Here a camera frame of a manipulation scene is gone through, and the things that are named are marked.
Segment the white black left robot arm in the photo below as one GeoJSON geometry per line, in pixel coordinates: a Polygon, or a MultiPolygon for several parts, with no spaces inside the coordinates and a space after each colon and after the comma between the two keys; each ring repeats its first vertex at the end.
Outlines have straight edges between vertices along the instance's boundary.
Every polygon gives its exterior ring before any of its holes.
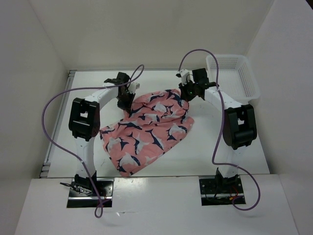
{"type": "Polygon", "coordinates": [[[69,130],[71,131],[81,162],[74,176],[75,188],[88,196],[95,195],[98,189],[94,165],[94,140],[100,131],[100,111],[112,99],[117,98],[117,106],[129,112],[140,85],[119,72],[115,79],[107,79],[103,86],[85,98],[75,98],[72,102],[69,130]]]}

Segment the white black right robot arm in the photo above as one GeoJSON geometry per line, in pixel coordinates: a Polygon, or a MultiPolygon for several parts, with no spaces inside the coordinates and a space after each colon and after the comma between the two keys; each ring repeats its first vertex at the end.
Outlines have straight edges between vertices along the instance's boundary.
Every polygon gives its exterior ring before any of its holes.
{"type": "Polygon", "coordinates": [[[215,189],[226,192],[238,179],[238,169],[244,149],[251,145],[257,137],[254,108],[250,104],[243,105],[223,92],[219,84],[210,82],[205,68],[189,71],[181,69],[176,74],[181,79],[180,97],[191,101],[200,97],[212,104],[222,114],[221,129],[213,150],[212,164],[217,166],[215,189]],[[224,140],[229,147],[226,160],[215,161],[220,141],[224,140]]]}

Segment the pink shark print shorts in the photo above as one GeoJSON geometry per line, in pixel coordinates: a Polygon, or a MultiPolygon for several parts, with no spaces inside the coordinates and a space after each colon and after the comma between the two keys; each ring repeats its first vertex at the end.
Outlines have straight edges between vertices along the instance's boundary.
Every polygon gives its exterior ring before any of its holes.
{"type": "Polygon", "coordinates": [[[132,176],[181,142],[194,124],[188,111],[179,90],[157,91],[139,96],[123,119],[100,129],[103,148],[119,174],[132,176]]]}

